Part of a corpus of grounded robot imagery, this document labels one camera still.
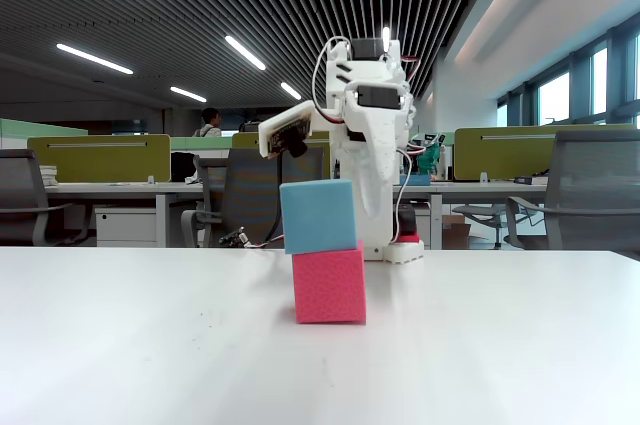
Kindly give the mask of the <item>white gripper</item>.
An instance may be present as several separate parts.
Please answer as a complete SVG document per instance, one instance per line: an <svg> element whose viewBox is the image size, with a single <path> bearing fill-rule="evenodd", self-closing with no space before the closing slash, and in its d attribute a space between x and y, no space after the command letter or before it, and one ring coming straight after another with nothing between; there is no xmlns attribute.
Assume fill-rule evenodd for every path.
<svg viewBox="0 0 640 425"><path fill-rule="evenodd" d="M396 146L407 145L414 117L414 98L404 85L356 81L345 87L346 135L352 142L366 142L367 150L356 144L345 151L344 177L352 181L370 218L380 216L391 203Z"/></svg>

